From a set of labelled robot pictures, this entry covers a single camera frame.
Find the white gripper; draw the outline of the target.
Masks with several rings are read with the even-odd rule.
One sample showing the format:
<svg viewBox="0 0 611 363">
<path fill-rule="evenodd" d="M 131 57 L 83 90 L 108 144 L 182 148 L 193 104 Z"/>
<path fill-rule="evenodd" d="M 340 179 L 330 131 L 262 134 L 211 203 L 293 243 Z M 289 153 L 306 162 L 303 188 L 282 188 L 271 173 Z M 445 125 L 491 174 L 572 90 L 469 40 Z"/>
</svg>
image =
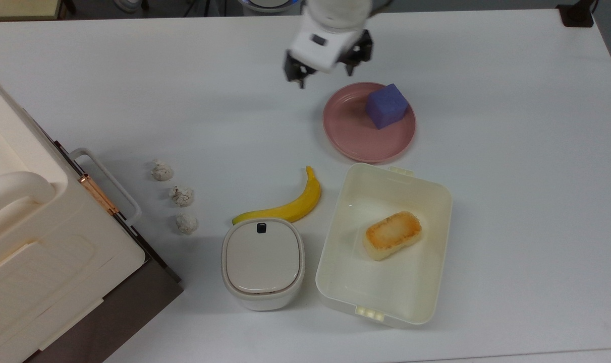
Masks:
<svg viewBox="0 0 611 363">
<path fill-rule="evenodd" d="M 327 28 L 312 16 L 301 16 L 297 32 L 286 52 L 283 71 L 289 82 L 305 89 L 305 79 L 319 72 L 331 73 L 342 57 L 347 76 L 372 58 L 373 40 L 369 30 Z"/>
</svg>

